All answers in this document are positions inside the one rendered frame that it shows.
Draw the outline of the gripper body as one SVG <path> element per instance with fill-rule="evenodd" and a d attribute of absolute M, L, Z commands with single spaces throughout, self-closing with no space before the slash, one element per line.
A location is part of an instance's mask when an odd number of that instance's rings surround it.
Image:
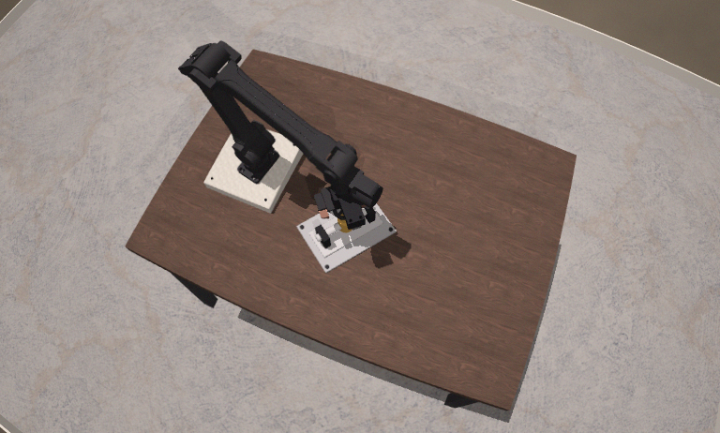
<path fill-rule="evenodd" d="M 314 198 L 317 203 L 319 211 L 327 209 L 328 213 L 331 213 L 331 211 L 336 210 L 334 207 L 334 204 L 331 200 L 330 188 L 332 188 L 332 187 L 323 188 L 321 190 L 321 193 L 314 195 Z M 333 188 L 332 188 L 332 190 L 333 190 Z M 334 192 L 337 193 L 336 191 L 334 191 Z M 337 193 L 337 194 L 338 195 L 346 195 L 349 193 L 350 193 L 350 191 L 347 193 Z"/>

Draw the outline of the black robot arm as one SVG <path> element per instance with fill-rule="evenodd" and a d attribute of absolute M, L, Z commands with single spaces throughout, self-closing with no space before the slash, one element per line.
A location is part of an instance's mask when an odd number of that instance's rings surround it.
<path fill-rule="evenodd" d="M 362 228 L 366 225 L 366 219 L 359 202 L 373 208 L 383 193 L 383 187 L 354 167 L 358 157 L 352 146 L 336 142 L 312 127 L 254 82 L 237 65 L 241 59 L 239 52 L 220 41 L 198 47 L 178 68 L 183 75 L 199 85 L 232 133 L 232 149 L 244 163 L 238 166 L 238 172 L 259 184 L 278 160 L 279 153 L 272 146 L 275 137 L 262 123 L 255 120 L 249 122 L 234 97 L 292 142 L 316 169 L 323 172 L 325 182 L 331 184 L 334 191 L 350 191 L 349 194 L 338 195 L 330 188 L 331 200 L 336 210 L 341 209 L 348 230 Z M 330 153 L 333 154 L 326 159 Z"/>

